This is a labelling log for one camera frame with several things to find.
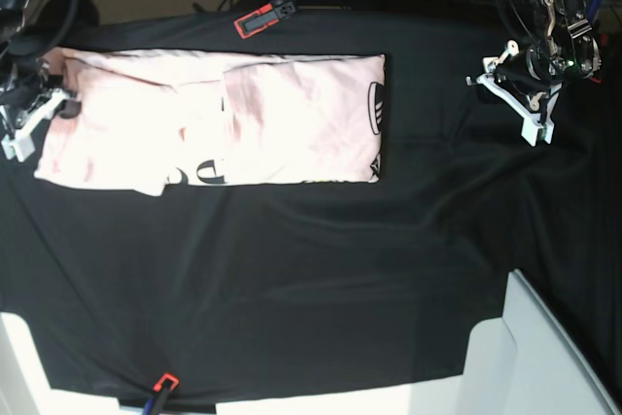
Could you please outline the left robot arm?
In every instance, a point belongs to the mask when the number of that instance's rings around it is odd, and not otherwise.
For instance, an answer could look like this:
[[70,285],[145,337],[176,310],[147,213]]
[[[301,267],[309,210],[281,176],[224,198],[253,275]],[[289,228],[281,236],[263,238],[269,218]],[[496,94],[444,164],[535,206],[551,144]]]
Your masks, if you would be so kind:
[[523,0],[531,9],[528,25],[511,0],[493,0],[510,39],[501,54],[482,59],[482,86],[521,119],[521,136],[531,146],[551,143],[552,114],[563,87],[595,79],[602,65],[593,27],[596,9],[588,0]]

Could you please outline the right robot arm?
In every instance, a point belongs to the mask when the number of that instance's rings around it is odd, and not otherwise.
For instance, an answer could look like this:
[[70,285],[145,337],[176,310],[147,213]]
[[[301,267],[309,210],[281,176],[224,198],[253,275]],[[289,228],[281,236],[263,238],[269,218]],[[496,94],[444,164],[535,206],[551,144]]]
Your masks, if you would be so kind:
[[18,39],[36,12],[33,0],[1,0],[1,149],[8,160],[26,161],[36,152],[33,132],[55,116],[75,118],[82,105],[76,92],[50,70],[45,55],[59,46],[77,17],[79,0],[69,0],[59,28],[30,51]]

